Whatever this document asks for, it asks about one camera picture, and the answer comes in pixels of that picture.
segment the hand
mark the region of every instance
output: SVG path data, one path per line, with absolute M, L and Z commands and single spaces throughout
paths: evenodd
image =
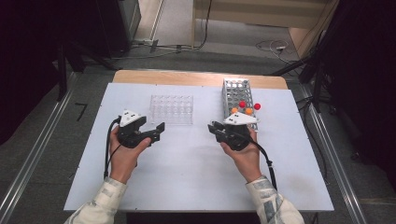
M 126 184 L 137 165 L 137 158 L 149 146 L 151 139 L 143 139 L 135 148 L 123 147 L 117 138 L 118 131 L 119 126 L 110 134 L 110 155 L 119 147 L 111 158 L 110 177 Z
M 249 128 L 249 132 L 251 138 L 257 142 L 256 132 L 251 128 Z M 224 152 L 233 159 L 239 173 L 241 173 L 248 183 L 262 176 L 260 170 L 260 151 L 255 145 L 250 143 L 240 151 L 233 151 L 223 142 L 220 145 L 224 149 Z

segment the patterned sleeve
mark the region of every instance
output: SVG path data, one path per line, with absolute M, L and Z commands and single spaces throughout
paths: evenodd
M 107 177 L 92 201 L 82 205 L 64 224 L 114 223 L 114 215 L 127 186 Z
M 303 223 L 304 220 L 294 205 L 278 194 L 265 176 L 246 184 L 256 205 L 257 215 L 262 224 Z

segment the handheld controller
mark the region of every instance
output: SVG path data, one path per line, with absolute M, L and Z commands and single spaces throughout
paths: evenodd
M 248 146 L 251 140 L 248 124 L 259 122 L 249 115 L 236 112 L 224 120 L 224 124 L 212 121 L 207 127 L 216 136 L 218 143 L 226 143 L 232 150 L 240 151 Z
M 165 123 L 161 123 L 156 127 L 155 130 L 147 131 L 141 133 L 139 127 L 143 126 L 147 122 L 146 116 L 140 116 L 137 113 L 124 110 L 120 120 L 120 129 L 117 134 L 119 142 L 124 147 L 136 147 L 139 143 L 149 137 L 151 139 L 150 144 L 160 141 L 160 134 L 165 131 Z

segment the wooden table edge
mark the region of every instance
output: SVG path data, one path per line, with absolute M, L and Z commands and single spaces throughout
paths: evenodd
M 283 77 L 210 72 L 120 70 L 114 75 L 113 82 L 180 86 L 222 86 L 224 78 L 247 78 L 250 81 L 251 88 L 288 90 L 288 85 Z

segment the small ball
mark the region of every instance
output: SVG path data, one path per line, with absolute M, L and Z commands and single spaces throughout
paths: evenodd
M 234 107 L 234 108 L 231 110 L 231 113 L 234 114 L 234 113 L 236 113 L 236 112 L 238 112 L 238 108 Z
M 251 114 L 253 114 L 253 110 L 252 110 L 251 108 L 247 108 L 247 109 L 245 110 L 245 113 L 246 113 L 247 115 L 251 115 Z
M 254 105 L 254 109 L 255 110 L 260 110 L 260 108 L 262 108 L 262 106 L 260 104 L 255 104 Z
M 245 108 L 246 105 L 247 105 L 247 103 L 245 103 L 245 101 L 239 102 L 239 107 L 241 107 L 241 108 Z

